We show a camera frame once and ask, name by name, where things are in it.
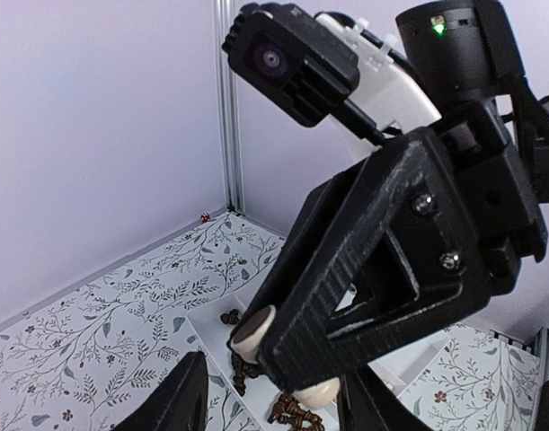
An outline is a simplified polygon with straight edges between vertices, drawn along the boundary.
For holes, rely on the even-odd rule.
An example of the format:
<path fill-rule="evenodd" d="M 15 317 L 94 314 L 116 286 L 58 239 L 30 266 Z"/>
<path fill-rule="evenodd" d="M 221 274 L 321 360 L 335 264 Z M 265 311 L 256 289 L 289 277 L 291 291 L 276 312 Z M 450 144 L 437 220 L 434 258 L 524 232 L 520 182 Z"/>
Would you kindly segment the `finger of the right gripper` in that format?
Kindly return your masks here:
<path fill-rule="evenodd" d="M 455 184 L 446 149 L 418 128 L 334 177 L 359 181 L 359 321 L 323 323 L 313 311 L 278 310 L 279 322 L 320 333 L 341 375 L 480 311 L 490 275 L 479 235 Z"/>
<path fill-rule="evenodd" d="M 340 310 L 334 302 L 351 284 L 359 286 L 358 223 L 357 178 L 334 177 L 314 188 L 242 322 L 262 322 L 270 306 L 281 310 L 286 304 L 293 312 L 313 311 L 323 323 L 358 322 L 358 296 Z"/>

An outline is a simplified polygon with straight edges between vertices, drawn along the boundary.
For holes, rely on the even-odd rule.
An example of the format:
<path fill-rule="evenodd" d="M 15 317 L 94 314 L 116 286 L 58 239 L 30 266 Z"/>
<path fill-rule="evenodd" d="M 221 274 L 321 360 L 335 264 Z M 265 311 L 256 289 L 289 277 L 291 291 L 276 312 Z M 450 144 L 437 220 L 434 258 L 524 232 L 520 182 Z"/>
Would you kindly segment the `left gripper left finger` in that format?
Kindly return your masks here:
<path fill-rule="evenodd" d="M 115 431 L 204 431 L 208 418 L 208 365 L 189 352 Z"/>

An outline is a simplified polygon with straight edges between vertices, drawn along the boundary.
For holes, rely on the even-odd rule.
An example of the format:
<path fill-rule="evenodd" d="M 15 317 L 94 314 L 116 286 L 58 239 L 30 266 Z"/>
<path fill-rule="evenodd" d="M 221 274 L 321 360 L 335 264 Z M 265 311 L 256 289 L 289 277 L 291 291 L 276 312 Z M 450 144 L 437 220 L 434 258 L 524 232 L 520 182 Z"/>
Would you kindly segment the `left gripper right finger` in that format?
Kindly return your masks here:
<path fill-rule="evenodd" d="M 369 366 L 341 377 L 337 406 L 341 431 L 429 431 Z"/>

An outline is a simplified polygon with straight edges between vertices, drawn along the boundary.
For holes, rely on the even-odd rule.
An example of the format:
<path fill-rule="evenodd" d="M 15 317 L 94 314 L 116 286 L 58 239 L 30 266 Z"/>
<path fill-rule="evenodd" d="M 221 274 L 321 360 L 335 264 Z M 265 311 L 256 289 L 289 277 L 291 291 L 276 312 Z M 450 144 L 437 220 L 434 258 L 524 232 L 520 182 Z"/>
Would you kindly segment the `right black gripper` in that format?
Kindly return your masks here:
<path fill-rule="evenodd" d="M 475 101 L 442 115 L 438 136 L 480 234 L 478 247 L 492 293 L 510 293 L 521 260 L 545 258 L 548 232 L 514 140 L 489 101 Z"/>

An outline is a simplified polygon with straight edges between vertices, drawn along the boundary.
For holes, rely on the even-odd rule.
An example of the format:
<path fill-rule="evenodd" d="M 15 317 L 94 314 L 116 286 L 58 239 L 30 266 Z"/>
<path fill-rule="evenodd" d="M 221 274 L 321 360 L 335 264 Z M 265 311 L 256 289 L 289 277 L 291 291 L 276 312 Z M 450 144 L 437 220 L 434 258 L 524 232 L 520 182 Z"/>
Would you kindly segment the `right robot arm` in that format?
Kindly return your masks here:
<path fill-rule="evenodd" d="M 368 362 L 510 293 L 545 257 L 549 99 L 538 100 L 497 1 L 436 1 L 397 16 L 432 119 L 394 135 L 353 100 L 373 42 L 291 4 L 249 4 L 231 67 L 301 125 L 334 116 L 376 151 L 314 188 L 244 322 L 250 358 L 284 391 Z"/>

